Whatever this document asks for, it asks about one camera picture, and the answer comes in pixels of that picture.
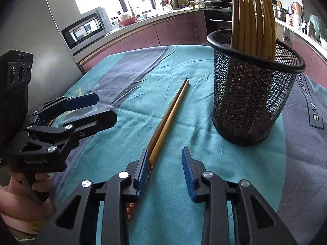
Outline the left hand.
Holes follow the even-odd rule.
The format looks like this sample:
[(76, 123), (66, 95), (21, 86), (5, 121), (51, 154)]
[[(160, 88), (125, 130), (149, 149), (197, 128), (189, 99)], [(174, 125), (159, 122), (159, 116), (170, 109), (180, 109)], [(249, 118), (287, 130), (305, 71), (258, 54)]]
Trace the left hand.
[(32, 185), (28, 182), (24, 185), (26, 176), (23, 173), (14, 172), (10, 166), (7, 168), (7, 173), (11, 177), (9, 192), (29, 198), (35, 198), (36, 193), (49, 193), (54, 181), (54, 173), (35, 173), (35, 182)]

